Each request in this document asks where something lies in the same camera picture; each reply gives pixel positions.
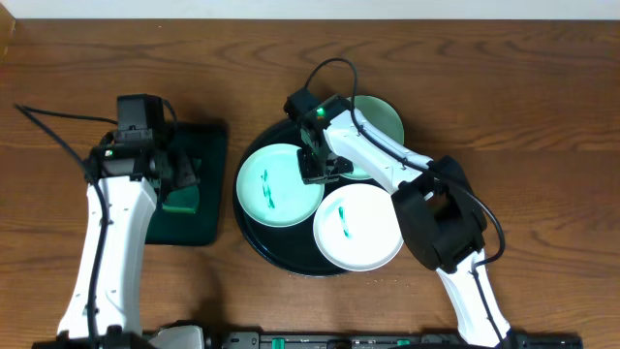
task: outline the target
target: mint green plate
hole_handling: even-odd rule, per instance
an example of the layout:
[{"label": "mint green plate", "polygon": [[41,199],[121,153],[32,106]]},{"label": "mint green plate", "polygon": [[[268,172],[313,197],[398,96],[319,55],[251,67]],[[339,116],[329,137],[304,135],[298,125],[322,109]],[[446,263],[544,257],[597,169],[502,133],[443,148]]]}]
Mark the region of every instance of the mint green plate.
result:
[{"label": "mint green plate", "polygon": [[[368,122],[385,133],[386,136],[401,145],[405,143],[403,122],[400,120],[398,112],[388,102],[372,96],[356,96],[356,109],[361,111]],[[351,174],[341,175],[354,180],[370,179],[370,175],[356,164],[353,164]]]},{"label": "mint green plate", "polygon": [[297,151],[292,144],[260,148],[243,163],[236,195],[252,219],[269,227],[290,227],[310,217],[321,204],[325,186],[301,180]]}]

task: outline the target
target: white plate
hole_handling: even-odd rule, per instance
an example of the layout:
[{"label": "white plate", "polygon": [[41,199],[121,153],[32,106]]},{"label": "white plate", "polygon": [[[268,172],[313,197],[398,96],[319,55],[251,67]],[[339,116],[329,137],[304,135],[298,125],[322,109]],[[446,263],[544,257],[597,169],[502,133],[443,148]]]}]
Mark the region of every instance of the white plate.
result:
[{"label": "white plate", "polygon": [[[373,96],[356,96],[356,109],[361,111],[366,120],[379,131],[385,133],[386,136],[401,145],[405,143],[403,122],[400,120],[398,112],[388,102]],[[355,180],[370,179],[370,175],[356,164],[353,164],[353,172],[351,174],[341,175]]]},{"label": "white plate", "polygon": [[321,204],[325,186],[303,184],[296,145],[272,144],[254,152],[243,163],[236,195],[252,219],[284,228],[310,217]]},{"label": "white plate", "polygon": [[329,194],[314,217],[314,239],[330,262],[352,271],[385,265],[403,245],[391,196],[370,184]]}]

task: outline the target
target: black tray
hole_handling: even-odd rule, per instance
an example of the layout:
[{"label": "black tray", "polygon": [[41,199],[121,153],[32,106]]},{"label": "black tray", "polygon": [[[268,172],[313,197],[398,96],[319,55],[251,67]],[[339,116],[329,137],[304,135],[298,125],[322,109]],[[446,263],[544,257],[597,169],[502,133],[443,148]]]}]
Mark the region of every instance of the black tray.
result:
[{"label": "black tray", "polygon": [[[280,122],[263,132],[250,144],[243,155],[234,176],[232,189],[234,216],[241,233],[263,258],[283,270],[304,276],[333,276],[347,272],[328,261],[317,247],[312,228],[314,214],[292,227],[272,228],[255,221],[243,211],[236,195],[236,179],[239,175],[239,169],[255,151],[275,143],[302,146],[299,130],[289,120]],[[372,179],[350,180],[340,178],[334,183],[325,185],[324,197],[342,186],[353,183],[378,185]]]}]

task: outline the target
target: wooden table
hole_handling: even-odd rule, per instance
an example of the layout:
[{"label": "wooden table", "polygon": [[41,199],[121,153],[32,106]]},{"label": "wooden table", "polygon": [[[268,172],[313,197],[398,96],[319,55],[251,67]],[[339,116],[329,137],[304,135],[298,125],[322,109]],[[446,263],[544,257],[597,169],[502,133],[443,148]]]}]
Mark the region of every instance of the wooden table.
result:
[{"label": "wooden table", "polygon": [[[379,270],[305,278],[264,261],[237,228],[243,151],[331,56],[356,62],[360,94],[396,106],[408,147],[455,157],[495,210],[508,249],[489,270],[511,324],[620,346],[620,23],[228,20],[18,22],[0,66],[0,346],[54,337],[87,218],[82,174],[12,103],[115,117],[116,96],[141,92],[171,100],[183,121],[230,128],[219,237],[146,247],[146,329],[191,317],[220,330],[455,329],[439,277],[406,249]],[[327,68],[313,88],[348,94],[351,74]],[[109,128],[45,122],[80,154]]]}]

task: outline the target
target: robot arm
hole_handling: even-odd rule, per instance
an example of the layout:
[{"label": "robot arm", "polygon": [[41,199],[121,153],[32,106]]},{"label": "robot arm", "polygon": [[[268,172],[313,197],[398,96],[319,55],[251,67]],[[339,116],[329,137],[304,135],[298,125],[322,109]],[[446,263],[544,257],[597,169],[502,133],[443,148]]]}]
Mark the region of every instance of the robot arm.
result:
[{"label": "robot arm", "polygon": [[[349,102],[334,96],[320,103],[305,88],[289,97],[285,112],[297,122],[307,145],[298,153],[307,183],[337,180],[356,163],[391,195],[405,243],[427,268],[439,273],[454,306],[461,336],[474,345],[495,347],[499,339],[487,319],[472,264],[484,259],[481,232],[486,227],[480,209],[449,188],[438,191],[433,178],[403,166],[357,131]],[[367,134],[423,168],[432,167],[467,183],[458,164],[445,158],[434,163],[396,143],[355,110],[356,121]],[[502,316],[485,268],[479,268],[484,297],[503,338],[510,325]]]},{"label": "robot arm", "polygon": [[[117,105],[118,129],[108,133],[85,161],[108,207],[101,264],[99,273],[94,275],[97,280],[94,324],[95,338],[111,348],[119,347],[120,335],[123,340],[137,340],[134,338],[142,334],[142,254],[158,196],[163,201],[169,192],[198,183],[189,157],[167,148],[171,134],[164,120],[161,98],[121,96]],[[87,198],[88,227],[76,288],[58,327],[58,338],[77,342],[89,336],[87,295],[103,216],[93,185],[88,186]]]},{"label": "robot arm", "polygon": [[[109,206],[108,235],[97,282],[98,333],[118,326],[123,332],[141,334],[140,273],[148,223],[155,211],[157,196],[146,179],[128,175],[99,179]],[[79,264],[76,289],[58,334],[69,338],[88,337],[86,307],[89,281],[101,227],[101,206],[92,186],[87,191],[88,228]]]}]

